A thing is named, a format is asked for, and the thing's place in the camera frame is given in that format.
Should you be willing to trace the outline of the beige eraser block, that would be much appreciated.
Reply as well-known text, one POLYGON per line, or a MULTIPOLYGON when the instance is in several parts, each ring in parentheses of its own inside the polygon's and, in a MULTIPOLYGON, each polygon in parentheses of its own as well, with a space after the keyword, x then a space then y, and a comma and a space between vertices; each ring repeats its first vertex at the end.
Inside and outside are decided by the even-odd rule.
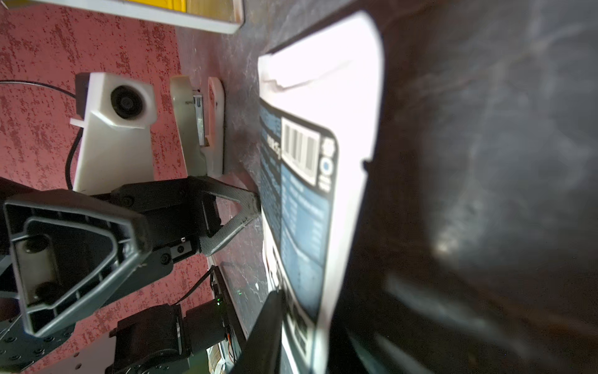
POLYGON ((189 176, 219 178, 224 174, 224 87, 208 79, 208 90, 194 90, 188 76, 170 79, 175 123, 189 176))

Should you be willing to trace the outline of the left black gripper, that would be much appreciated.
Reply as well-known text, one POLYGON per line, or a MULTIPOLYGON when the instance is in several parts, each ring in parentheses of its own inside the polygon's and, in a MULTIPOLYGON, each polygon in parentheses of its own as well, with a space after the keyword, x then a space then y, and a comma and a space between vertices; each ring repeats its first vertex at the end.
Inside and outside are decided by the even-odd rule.
POLYGON ((206 257, 224 249, 260 198, 204 176, 20 194, 3 212, 23 328, 45 338, 166 277, 184 238, 206 257))

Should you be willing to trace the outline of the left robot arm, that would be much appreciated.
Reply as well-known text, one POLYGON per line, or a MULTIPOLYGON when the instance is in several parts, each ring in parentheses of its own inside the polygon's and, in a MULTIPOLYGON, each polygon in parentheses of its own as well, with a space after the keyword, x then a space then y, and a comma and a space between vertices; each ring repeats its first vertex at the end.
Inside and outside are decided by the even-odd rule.
MULTIPOLYGON (((99 309, 211 256, 258 217, 259 196, 209 177, 123 185, 87 196, 1 181, 1 370, 23 372, 99 309)), ((68 372, 183 373, 223 340, 242 349, 221 271, 200 278, 213 300, 184 312, 162 303, 121 319, 68 372)))

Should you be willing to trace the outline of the white frame wooden shelf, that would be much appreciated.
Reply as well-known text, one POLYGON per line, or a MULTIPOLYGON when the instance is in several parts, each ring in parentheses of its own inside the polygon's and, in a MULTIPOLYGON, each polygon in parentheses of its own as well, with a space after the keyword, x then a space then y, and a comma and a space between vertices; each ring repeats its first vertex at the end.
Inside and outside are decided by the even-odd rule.
POLYGON ((234 34, 244 24, 243 1, 187 1, 187 12, 131 1, 53 1, 52 4, 218 34, 234 34))

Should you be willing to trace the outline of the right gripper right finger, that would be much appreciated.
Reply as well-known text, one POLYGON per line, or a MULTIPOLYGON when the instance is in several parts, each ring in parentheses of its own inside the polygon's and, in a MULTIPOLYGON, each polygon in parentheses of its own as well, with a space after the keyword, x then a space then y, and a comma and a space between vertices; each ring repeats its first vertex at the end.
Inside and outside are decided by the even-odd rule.
POLYGON ((380 339, 351 334, 340 322, 330 329, 328 373, 401 373, 380 339))

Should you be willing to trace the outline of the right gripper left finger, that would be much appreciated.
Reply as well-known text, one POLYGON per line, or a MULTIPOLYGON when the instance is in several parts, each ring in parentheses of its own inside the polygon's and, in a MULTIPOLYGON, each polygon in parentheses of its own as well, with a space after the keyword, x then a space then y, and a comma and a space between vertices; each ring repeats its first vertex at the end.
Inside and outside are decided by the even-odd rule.
POLYGON ((284 294, 271 291, 249 335, 241 356, 230 373, 280 372, 284 294))

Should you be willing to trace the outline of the yellow pen bucket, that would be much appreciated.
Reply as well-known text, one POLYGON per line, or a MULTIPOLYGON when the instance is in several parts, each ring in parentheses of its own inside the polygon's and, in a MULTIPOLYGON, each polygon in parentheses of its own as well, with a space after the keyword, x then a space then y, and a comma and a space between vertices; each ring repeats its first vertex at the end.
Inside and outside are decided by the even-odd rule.
POLYGON ((187 12, 186 0, 130 0, 145 6, 162 8, 176 12, 187 12))

